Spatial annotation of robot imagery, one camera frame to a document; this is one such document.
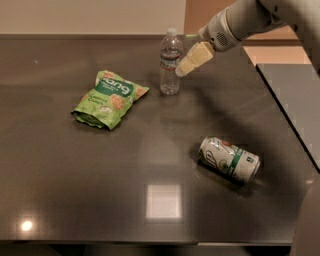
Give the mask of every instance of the dark table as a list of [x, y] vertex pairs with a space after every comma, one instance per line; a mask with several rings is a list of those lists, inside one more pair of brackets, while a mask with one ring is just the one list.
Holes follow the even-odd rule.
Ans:
[[[292, 242], [317, 172], [244, 50], [217, 53], [165, 97], [160, 41], [0, 40], [0, 240]], [[70, 114], [104, 69], [150, 87], [113, 131]], [[209, 135], [261, 157], [251, 184], [198, 164]]]

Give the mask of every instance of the aluminum can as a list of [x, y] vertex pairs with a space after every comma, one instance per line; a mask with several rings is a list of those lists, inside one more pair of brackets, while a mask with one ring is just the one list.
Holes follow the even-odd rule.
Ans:
[[199, 159], [206, 165], [240, 182], [250, 182], [259, 166], [258, 156], [216, 137], [206, 137], [199, 149]]

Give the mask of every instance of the plastic bottle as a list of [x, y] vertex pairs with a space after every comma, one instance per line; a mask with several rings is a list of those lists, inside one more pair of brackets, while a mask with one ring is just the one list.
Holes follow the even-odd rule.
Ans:
[[175, 28], [169, 28], [160, 44], [160, 90], [166, 95], [179, 92], [180, 77], [175, 73], [183, 53], [183, 45]]

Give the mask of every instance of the green snack bag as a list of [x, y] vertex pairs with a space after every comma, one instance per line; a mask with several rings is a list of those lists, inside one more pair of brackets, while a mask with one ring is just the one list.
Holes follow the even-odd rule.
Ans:
[[148, 90], [108, 70], [100, 71], [96, 86], [81, 99], [72, 114], [82, 123], [112, 130], [133, 102]]

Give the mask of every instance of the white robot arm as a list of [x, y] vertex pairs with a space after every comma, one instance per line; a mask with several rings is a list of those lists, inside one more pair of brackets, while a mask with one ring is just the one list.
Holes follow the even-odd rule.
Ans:
[[289, 25], [315, 70], [320, 72], [320, 2], [238, 0], [212, 17], [199, 34], [215, 51], [227, 51], [247, 37]]

